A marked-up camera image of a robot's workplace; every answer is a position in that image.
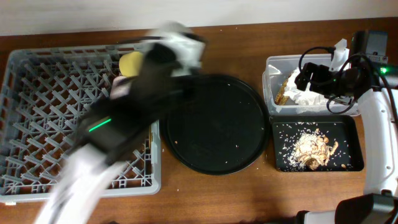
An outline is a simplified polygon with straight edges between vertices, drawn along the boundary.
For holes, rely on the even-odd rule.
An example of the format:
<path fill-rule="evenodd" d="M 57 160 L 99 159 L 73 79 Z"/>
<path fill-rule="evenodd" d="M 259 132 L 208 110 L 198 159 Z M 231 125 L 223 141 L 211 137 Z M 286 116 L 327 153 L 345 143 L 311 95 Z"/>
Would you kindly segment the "white paper napkin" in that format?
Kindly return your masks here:
<path fill-rule="evenodd" d="M 305 91 L 299 90 L 297 88 L 295 79 L 299 74 L 300 70 L 297 67 L 287 79 L 283 96 L 287 96 L 288 99 L 300 106 L 326 105 L 328 100 L 323 95 L 310 91 L 309 85 L 307 85 Z"/>

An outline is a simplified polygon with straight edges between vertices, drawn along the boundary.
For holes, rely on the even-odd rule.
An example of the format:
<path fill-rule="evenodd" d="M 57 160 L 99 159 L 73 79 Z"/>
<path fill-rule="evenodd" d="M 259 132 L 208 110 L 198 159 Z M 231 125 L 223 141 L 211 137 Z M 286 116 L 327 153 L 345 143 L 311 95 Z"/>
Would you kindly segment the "brown snack wrapper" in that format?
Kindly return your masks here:
<path fill-rule="evenodd" d="M 279 91 L 275 97 L 274 103 L 276 105 L 285 105 L 287 100 L 289 99 L 288 96 L 285 96 L 285 87 L 287 86 L 288 83 L 288 78 L 282 83 L 281 87 L 279 88 Z"/>

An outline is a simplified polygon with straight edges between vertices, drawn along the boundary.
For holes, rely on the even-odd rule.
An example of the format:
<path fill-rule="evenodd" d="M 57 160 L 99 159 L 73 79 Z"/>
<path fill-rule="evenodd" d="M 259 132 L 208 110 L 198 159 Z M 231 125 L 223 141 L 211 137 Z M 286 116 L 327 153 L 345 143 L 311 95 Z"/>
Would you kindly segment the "yellow bowl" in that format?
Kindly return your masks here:
<path fill-rule="evenodd" d="M 119 70 L 124 77 L 138 76 L 144 55 L 140 52 L 131 52 L 123 55 L 119 60 Z"/>

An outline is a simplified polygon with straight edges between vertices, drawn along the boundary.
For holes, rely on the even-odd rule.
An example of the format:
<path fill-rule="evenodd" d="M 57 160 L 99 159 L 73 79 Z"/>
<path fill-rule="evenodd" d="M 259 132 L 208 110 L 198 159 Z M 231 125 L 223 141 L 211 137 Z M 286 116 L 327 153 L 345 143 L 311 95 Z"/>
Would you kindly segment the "pink plastic cup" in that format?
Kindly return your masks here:
<path fill-rule="evenodd" d="M 118 76 L 113 80 L 109 98 L 111 100 L 115 100 L 117 98 L 126 96 L 129 94 L 130 88 L 131 79 L 124 76 Z"/>

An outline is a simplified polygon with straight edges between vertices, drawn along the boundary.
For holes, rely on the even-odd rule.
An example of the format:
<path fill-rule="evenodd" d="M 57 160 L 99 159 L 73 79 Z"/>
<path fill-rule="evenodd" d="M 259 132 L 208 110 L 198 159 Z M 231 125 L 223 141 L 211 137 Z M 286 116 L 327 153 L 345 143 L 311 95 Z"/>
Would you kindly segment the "wooden chopstick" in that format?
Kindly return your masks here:
<path fill-rule="evenodd" d="M 152 129 L 149 129 L 149 135 L 148 135 L 148 139 L 149 139 L 149 146 L 148 148 L 151 149 L 152 148 Z"/>

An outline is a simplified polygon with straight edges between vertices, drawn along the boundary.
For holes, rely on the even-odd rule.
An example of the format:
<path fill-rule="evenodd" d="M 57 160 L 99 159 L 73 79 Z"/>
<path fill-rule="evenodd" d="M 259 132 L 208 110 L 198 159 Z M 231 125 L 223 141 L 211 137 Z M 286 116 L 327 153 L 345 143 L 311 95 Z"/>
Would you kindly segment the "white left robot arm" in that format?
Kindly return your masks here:
<path fill-rule="evenodd" d="M 150 125 L 191 97 L 193 77 L 120 76 L 108 98 L 82 117 L 72 153 L 36 223 L 86 223 L 110 182 L 127 166 L 127 155 Z"/>

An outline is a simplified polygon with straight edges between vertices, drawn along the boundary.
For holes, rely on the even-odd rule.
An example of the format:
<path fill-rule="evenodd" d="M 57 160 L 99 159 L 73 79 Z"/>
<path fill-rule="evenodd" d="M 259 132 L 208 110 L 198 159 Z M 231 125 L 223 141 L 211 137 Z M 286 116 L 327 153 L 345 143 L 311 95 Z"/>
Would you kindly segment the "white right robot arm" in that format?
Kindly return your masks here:
<path fill-rule="evenodd" d="M 327 212 L 300 211 L 295 223 L 397 223 L 397 90 L 369 65 L 370 86 L 358 108 L 366 143 L 364 195 L 341 201 Z"/>

